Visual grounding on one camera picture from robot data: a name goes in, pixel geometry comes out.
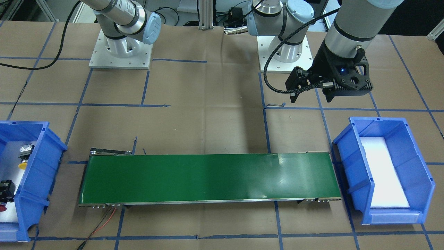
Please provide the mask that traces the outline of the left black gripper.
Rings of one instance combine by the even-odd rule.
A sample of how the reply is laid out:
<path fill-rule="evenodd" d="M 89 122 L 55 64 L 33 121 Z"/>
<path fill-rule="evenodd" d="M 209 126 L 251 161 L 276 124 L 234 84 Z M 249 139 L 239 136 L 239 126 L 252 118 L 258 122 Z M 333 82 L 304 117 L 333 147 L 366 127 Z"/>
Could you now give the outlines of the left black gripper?
<path fill-rule="evenodd" d="M 343 58 L 332 53 L 322 42 L 312 64 L 312 73 L 302 67 L 295 67 L 285 82 L 287 91 L 312 89 L 309 81 L 313 73 L 333 84 L 323 89 L 327 103 L 331 103 L 335 97 L 361 96 L 373 90 L 363 48 L 355 50 L 352 58 Z"/>

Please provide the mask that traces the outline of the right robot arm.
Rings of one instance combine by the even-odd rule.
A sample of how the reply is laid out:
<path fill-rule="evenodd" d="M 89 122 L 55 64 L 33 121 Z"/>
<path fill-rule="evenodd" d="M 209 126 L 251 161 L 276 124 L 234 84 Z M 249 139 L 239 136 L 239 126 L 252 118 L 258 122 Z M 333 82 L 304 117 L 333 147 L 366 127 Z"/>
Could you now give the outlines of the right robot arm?
<path fill-rule="evenodd" d="M 68 28 L 68 22 L 73 12 L 80 2 L 90 6 L 95 15 L 99 19 L 99 24 L 104 30 L 106 41 L 111 47 L 111 52 L 107 52 L 114 59 L 142 56 L 142 52 L 138 52 L 143 46 L 151 46 L 160 34 L 161 19 L 154 12 L 147 12 L 146 9 L 136 1 L 130 0 L 79 0 L 75 3 L 68 20 L 63 28 L 60 47 L 57 55 L 49 65 L 42 67 L 21 67 L 1 63 L 1 66 L 24 69 L 24 70 L 42 70 L 54 65 L 60 57 L 62 47 L 65 41 L 65 34 Z M 24 172 L 27 166 L 31 166 L 35 153 L 38 150 L 37 139 L 19 139 L 18 141 L 33 142 L 29 144 L 17 144 L 12 147 L 12 152 L 8 152 L 7 156 L 14 156 L 17 163 L 11 166 L 13 170 L 21 169 Z M 128 156 L 133 155 L 129 151 L 116 151 L 91 148 L 90 156 Z M 17 191 L 17 185 L 13 180 L 6 177 L 1 178 L 1 212 L 6 211 L 9 207 L 8 203 L 18 203 L 21 198 L 20 190 Z"/>

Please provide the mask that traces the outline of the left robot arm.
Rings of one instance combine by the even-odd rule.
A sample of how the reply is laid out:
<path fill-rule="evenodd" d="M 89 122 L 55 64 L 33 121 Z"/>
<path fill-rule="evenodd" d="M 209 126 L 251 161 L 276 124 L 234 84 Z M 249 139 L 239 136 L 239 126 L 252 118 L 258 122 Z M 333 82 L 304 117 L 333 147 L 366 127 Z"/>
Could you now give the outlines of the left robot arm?
<path fill-rule="evenodd" d="M 273 41 L 264 65 L 266 86 L 289 94 L 295 103 L 300 93 L 321 88 L 327 102 L 335 97 L 362 96 L 373 90 L 366 51 L 400 0 L 341 0 L 340 7 L 315 16 L 304 0 L 252 0 L 246 23 L 250 35 L 271 35 Z M 296 66 L 285 89 L 273 87 L 267 78 L 271 60 L 292 63 L 299 59 L 309 26 L 331 14 L 335 18 L 307 70 Z"/>

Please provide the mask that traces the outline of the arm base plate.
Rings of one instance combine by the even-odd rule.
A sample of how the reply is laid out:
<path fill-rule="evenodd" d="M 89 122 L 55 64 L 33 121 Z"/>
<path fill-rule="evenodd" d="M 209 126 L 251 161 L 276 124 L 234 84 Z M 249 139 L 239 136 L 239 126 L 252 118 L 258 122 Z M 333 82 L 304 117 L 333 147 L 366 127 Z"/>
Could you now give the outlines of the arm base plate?
<path fill-rule="evenodd" d="M 265 63 L 271 52 L 280 43 L 277 36 L 258 36 L 257 47 L 260 63 L 260 72 L 263 72 Z M 267 71 L 272 73 L 291 73 L 295 67 L 304 70 L 312 66 L 313 58 L 307 37 L 299 45 L 284 44 L 268 64 Z"/>
<path fill-rule="evenodd" d="M 152 48 L 152 45 L 143 44 L 130 37 L 119 40 L 107 38 L 100 30 L 89 67 L 149 70 Z"/>

